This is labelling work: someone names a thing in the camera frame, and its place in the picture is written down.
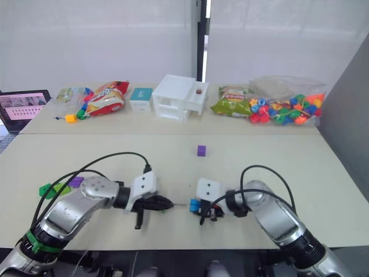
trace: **black cable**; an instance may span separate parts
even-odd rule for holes
[[[33,215],[33,219],[32,219],[32,223],[31,223],[31,228],[33,228],[35,226],[35,222],[37,220],[37,217],[39,216],[39,212],[40,212],[40,209],[41,209],[41,206],[46,198],[46,196],[48,195],[49,192],[51,192],[51,190],[53,189],[53,187],[58,184],[59,182],[61,182],[63,179],[73,175],[74,173],[76,173],[77,171],[74,171],[74,172],[71,172],[71,173],[68,173],[68,174],[65,174],[64,176],[60,177],[59,179],[57,179],[54,183],[51,184],[51,186],[46,190],[46,192],[44,193],[44,195],[42,195],[40,201],[39,201],[39,204],[37,205],[37,208],[36,208],[36,211],[35,211],[35,214]],[[96,170],[92,170],[92,169],[86,169],[86,170],[83,170],[82,172],[92,172],[92,173],[96,173],[97,175],[100,175],[102,177],[105,177],[107,178],[104,174],[96,171]]]
[[[151,171],[151,166],[148,162],[148,160],[141,154],[139,153],[136,153],[136,152],[118,152],[118,153],[113,153],[113,154],[109,154],[109,155],[106,155],[106,156],[102,156],[96,160],[93,160],[92,162],[86,164],[84,167],[80,168],[79,170],[75,171],[74,174],[64,183],[64,185],[61,187],[61,189],[56,193],[56,195],[50,200],[49,204],[45,207],[44,211],[42,212],[42,214],[37,218],[37,220],[35,221],[35,223],[33,224],[33,226],[36,226],[37,224],[40,223],[41,219],[45,216],[45,214],[47,213],[47,211],[51,208],[51,206],[53,205],[53,203],[55,202],[55,200],[59,197],[59,195],[62,193],[62,191],[68,186],[68,184],[70,183],[70,181],[77,175],[79,175],[79,173],[83,172],[83,170],[85,170],[87,167],[93,165],[94,163],[97,163],[103,159],[106,159],[106,158],[110,158],[110,157],[113,157],[113,156],[118,156],[118,155],[135,155],[135,156],[139,156],[141,157],[146,165],[145,165],[145,168],[144,168],[144,173],[145,172],[148,172],[148,171]]]
[[[50,272],[50,277],[55,277],[55,273],[52,268],[50,268],[49,272]]]
[[[268,167],[268,166],[262,166],[262,165],[260,165],[260,164],[254,164],[254,165],[252,165],[252,166],[248,166],[248,167],[246,167],[243,171],[242,171],[242,173],[241,173],[241,179],[240,179],[240,189],[241,190],[243,190],[243,176],[244,176],[244,174],[246,173],[246,171],[247,170],[249,170],[249,169],[252,169],[252,168],[254,168],[254,167],[260,167],[260,168],[262,168],[262,169],[267,169],[267,170],[269,170],[270,172],[272,172],[272,173],[274,173],[275,175],[277,175],[278,177],[279,177],[279,179],[281,179],[281,181],[283,182],[283,184],[285,185],[285,187],[287,188],[287,191],[288,191],[288,194],[289,194],[289,198],[291,199],[291,210],[293,210],[294,212],[295,212],[295,214],[297,214],[297,212],[296,212],[296,206],[295,206],[295,200],[293,199],[293,195],[292,195],[292,192],[291,192],[291,189],[289,188],[289,186],[288,186],[288,184],[287,184],[287,182],[286,182],[286,180],[278,173],[278,172],[276,172],[275,170],[273,170],[273,169],[271,169],[270,167]],[[243,205],[244,205],[244,207],[246,207],[247,208],[247,204],[246,204],[246,201],[245,201],[245,198],[244,198],[244,195],[243,194],[241,194],[241,197],[242,197],[242,203],[243,203]]]
[[[270,196],[273,196],[275,199],[278,199],[279,201],[281,201],[282,203],[287,205],[288,208],[292,209],[290,204],[288,204],[283,198],[279,197],[278,195],[274,194],[273,192],[268,192],[267,190],[263,190],[263,189],[241,189],[241,190],[236,190],[234,192],[229,192],[229,193],[219,197],[215,201],[211,202],[210,205],[208,205],[207,208],[204,209],[204,211],[201,213],[200,225],[203,225],[203,223],[205,221],[205,216],[208,214],[210,209],[213,208],[214,205],[216,205],[219,201],[221,201],[223,199],[226,199],[227,197],[231,197],[231,196],[234,196],[236,194],[246,193],[246,192],[261,192],[261,193],[269,194]]]

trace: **white box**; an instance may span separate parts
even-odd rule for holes
[[[151,94],[152,88],[135,88],[129,105],[133,111],[151,111]]]
[[[195,78],[167,74],[152,93],[156,116],[185,122],[191,111],[201,115],[208,87]]]

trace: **small teal box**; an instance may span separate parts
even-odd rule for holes
[[[129,100],[133,111],[151,111],[152,88],[135,88]]]

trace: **laptop screen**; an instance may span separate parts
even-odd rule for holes
[[[47,90],[0,93],[0,117],[7,131],[21,131],[49,100]]]

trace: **purple cube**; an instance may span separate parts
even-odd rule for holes
[[[71,186],[72,188],[79,188],[81,185],[81,182],[84,180],[83,177],[74,177],[70,183],[68,184],[69,186]]]
[[[197,146],[197,156],[198,157],[205,157],[206,155],[206,146],[205,145],[198,145]]]

